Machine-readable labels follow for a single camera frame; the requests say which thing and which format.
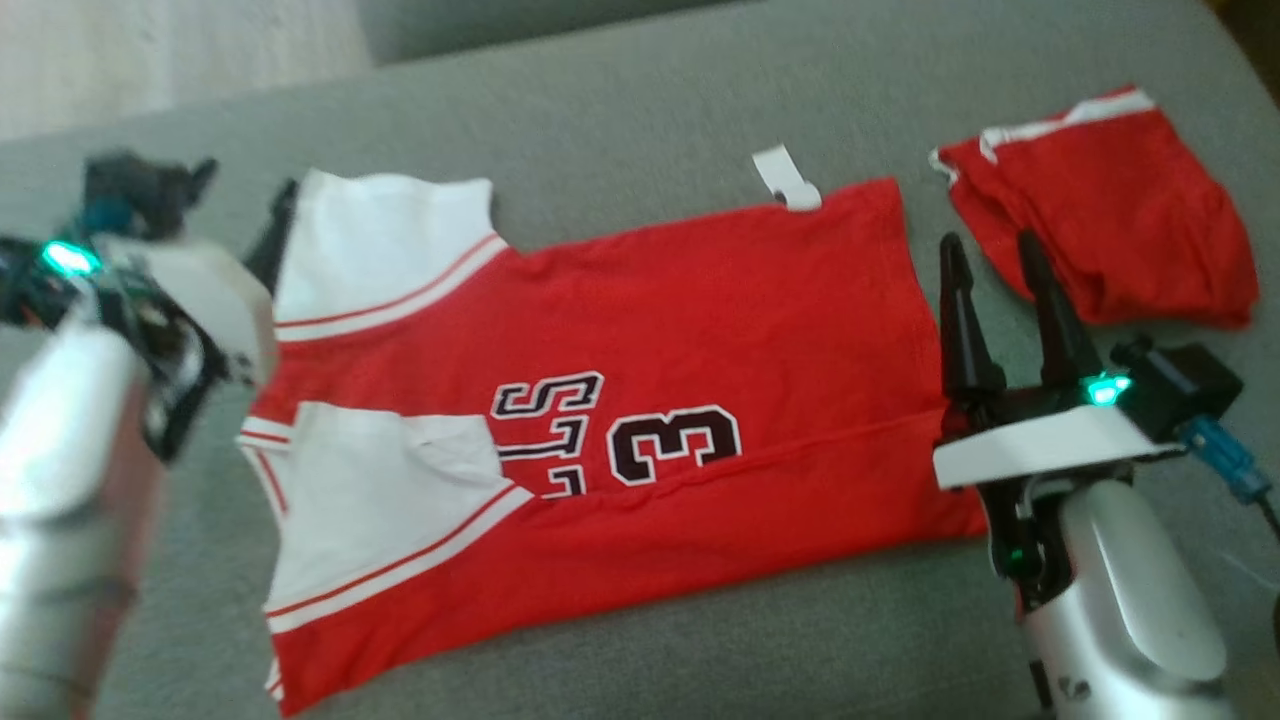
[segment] cable connector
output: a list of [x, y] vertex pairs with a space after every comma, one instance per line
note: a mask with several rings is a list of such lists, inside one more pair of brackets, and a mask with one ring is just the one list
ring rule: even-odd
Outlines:
[[1179, 439], [1224, 480], [1240, 505], [1253, 505], [1271, 489], [1271, 479], [1258, 469], [1240, 441], [1208, 415], [1197, 415], [1179, 428]]

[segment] robotic arm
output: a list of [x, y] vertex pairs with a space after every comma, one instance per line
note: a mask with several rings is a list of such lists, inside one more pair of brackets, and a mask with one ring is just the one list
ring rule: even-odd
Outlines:
[[[268, 288], [180, 237], [214, 169], [92, 160], [58, 237], [0, 240], [0, 318], [55, 328], [0, 419], [0, 717], [87, 714], [165, 466], [215, 384], [274, 369]], [[274, 284], [283, 232], [264, 241], [252, 259]]]
[[1043, 366], [1039, 386], [1010, 389], [983, 341], [960, 238], [945, 237], [941, 252], [951, 404], [934, 469], [941, 488], [982, 497], [1042, 706], [1059, 717], [1234, 717], [1226, 646], [1133, 474], [1190, 451], [1274, 520], [1270, 482], [1217, 424], [1243, 383], [1201, 345], [1156, 350], [1147, 338], [1112, 352], [1125, 370], [1105, 372], [1039, 240], [1023, 233]]

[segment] gray fabric surface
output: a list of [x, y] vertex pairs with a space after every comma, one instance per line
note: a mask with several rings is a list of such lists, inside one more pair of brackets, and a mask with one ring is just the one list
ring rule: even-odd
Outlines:
[[669, 13], [724, 0], [361, 0], [356, 5], [379, 63], [399, 63], [468, 47]]
[[[1228, 186], [1263, 278], [1247, 332], [1151, 328], [1165, 341], [1204, 338], [1244, 375], [1231, 425], [1280, 468], [1280, 378], [1268, 370], [1280, 337], [1280, 115], [1196, 0], [778, 0], [666, 15], [3, 146], [0, 220], [47, 229], [76, 200], [82, 156], [128, 143], [220, 158], [192, 225], [237, 250], [280, 179], [308, 165], [490, 177], [497, 227], [535, 249], [767, 201], [750, 152], [781, 140], [822, 188], [899, 178], [932, 301], [937, 240], [963, 225], [925, 152], [1130, 81]], [[1029, 382], [1032, 314], [977, 265], [993, 351], [1011, 379]], [[35, 340], [3, 341], [9, 377]], [[275, 714], [261, 689], [257, 609], [276, 541], [232, 443], [247, 402], [223, 391], [173, 473], [101, 719]], [[1190, 461], [1151, 469], [1139, 484], [1206, 588], [1243, 708], [1274, 716], [1280, 556], [1262, 521]], [[522, 632], [393, 671], [310, 716], [1025, 716], [1036, 703], [1010, 592], [983, 555], [979, 544], [905, 548]]]

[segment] red jersey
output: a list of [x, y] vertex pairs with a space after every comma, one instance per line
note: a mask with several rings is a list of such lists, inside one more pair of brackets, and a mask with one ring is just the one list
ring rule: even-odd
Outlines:
[[308, 176], [241, 442], [285, 715], [515, 628], [980, 533], [897, 186], [521, 254], [486, 181]]

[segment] clothing tag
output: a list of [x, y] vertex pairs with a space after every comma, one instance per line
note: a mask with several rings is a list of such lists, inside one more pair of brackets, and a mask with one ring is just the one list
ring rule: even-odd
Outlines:
[[751, 155], [751, 160], [755, 161], [755, 169], [760, 173], [764, 184], [769, 187], [769, 192], [781, 196], [781, 200], [787, 204], [787, 210], [803, 213], [822, 208], [822, 195], [818, 193], [818, 188], [813, 183], [805, 182], [800, 177], [800, 170], [791, 160], [786, 145], [762, 150]]
[[937, 147], [933, 149], [933, 152], [929, 152], [929, 167], [947, 176], [947, 187], [951, 187], [960, 181], [960, 172], [942, 161], [942, 158], [938, 156]]

